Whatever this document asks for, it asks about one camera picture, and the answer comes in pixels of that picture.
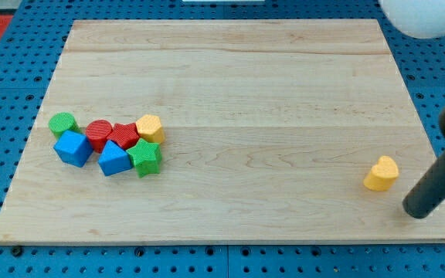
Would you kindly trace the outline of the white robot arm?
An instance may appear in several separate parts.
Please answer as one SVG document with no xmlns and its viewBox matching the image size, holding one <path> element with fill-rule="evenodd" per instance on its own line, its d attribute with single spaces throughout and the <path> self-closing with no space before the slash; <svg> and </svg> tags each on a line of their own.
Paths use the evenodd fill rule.
<svg viewBox="0 0 445 278">
<path fill-rule="evenodd" d="M 379 0 L 390 23 L 417 39 L 445 36 L 445 0 Z"/>
</svg>

